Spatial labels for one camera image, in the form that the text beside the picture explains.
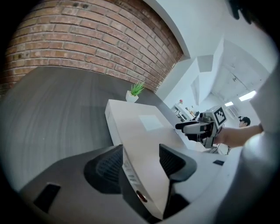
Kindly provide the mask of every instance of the white paper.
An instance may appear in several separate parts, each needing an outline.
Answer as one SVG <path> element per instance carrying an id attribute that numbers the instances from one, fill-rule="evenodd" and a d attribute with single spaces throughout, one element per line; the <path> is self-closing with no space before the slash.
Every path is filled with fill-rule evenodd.
<path id="1" fill-rule="evenodd" d="M 141 122 L 143 123 L 146 131 L 162 128 L 162 123 L 158 120 L 156 115 L 140 115 Z"/>

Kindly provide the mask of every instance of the ceiling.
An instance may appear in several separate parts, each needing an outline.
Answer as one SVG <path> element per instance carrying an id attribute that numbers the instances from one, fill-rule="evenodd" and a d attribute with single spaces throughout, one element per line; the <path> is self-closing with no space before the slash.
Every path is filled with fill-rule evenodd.
<path id="1" fill-rule="evenodd" d="M 269 73 L 253 56 L 230 41 L 224 52 L 211 93 L 225 103 L 258 90 Z"/>

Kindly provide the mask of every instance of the person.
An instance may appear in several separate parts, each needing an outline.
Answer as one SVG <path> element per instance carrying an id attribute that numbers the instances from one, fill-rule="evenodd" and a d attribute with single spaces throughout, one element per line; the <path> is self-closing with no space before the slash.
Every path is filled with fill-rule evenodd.
<path id="1" fill-rule="evenodd" d="M 240 121 L 240 123 L 239 123 L 240 128 L 247 127 L 251 124 L 251 120 L 250 120 L 249 117 L 243 117 L 242 119 L 241 119 L 241 117 L 238 117 L 238 118 L 240 119 L 239 120 Z"/>
<path id="2" fill-rule="evenodd" d="M 261 124 L 239 129 L 223 127 L 214 139 L 214 144 L 225 144 L 231 148 L 243 146 L 245 142 L 256 134 L 263 132 Z"/>

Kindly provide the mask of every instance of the white wall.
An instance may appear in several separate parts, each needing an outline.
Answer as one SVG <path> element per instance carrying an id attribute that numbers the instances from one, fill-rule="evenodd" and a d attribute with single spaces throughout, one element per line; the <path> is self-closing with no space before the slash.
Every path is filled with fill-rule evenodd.
<path id="1" fill-rule="evenodd" d="M 182 57 L 180 61 L 176 63 L 174 68 L 171 70 L 169 75 L 157 90 L 156 94 L 162 101 L 165 101 L 166 97 L 171 93 L 177 83 L 181 80 L 183 75 L 192 65 L 193 61 L 194 59 L 186 59 L 185 57 Z"/>
<path id="2" fill-rule="evenodd" d="M 199 74 L 199 103 L 201 103 L 211 92 L 214 81 L 217 77 L 218 70 L 222 61 L 222 54 L 224 51 L 224 38 L 213 55 L 213 67 L 211 72 L 203 72 Z"/>
<path id="3" fill-rule="evenodd" d="M 242 47 L 269 72 L 278 60 L 271 39 L 242 15 L 235 20 L 225 0 L 144 0 L 168 24 L 191 58 L 214 54 L 220 39 Z"/>
<path id="4" fill-rule="evenodd" d="M 195 59 L 189 69 L 185 72 L 176 86 L 168 94 L 168 96 L 163 100 L 163 102 L 169 107 L 172 108 L 175 103 L 179 102 L 182 99 L 185 103 L 194 102 L 193 91 L 191 88 L 191 83 L 199 75 L 199 68 L 197 65 L 197 59 Z"/>

